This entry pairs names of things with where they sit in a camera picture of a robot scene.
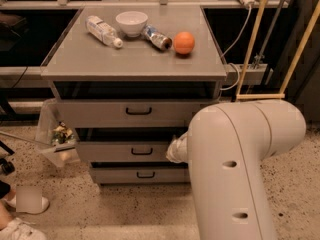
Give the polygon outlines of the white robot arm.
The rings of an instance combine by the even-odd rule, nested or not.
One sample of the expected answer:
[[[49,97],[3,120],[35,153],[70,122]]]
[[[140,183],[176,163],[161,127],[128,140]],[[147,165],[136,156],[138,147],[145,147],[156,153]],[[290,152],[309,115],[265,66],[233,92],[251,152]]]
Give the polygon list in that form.
[[[302,113],[283,100],[220,103],[192,118],[166,157],[188,164],[200,240],[277,240],[260,164],[305,133]]]

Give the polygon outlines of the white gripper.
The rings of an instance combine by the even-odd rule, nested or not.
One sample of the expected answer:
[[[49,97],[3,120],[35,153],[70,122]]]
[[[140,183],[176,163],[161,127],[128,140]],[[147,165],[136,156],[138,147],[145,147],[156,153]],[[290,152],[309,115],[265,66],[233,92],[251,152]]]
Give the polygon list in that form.
[[[186,133],[180,137],[174,136],[166,151],[166,158],[173,163],[187,163],[187,140],[188,136]]]

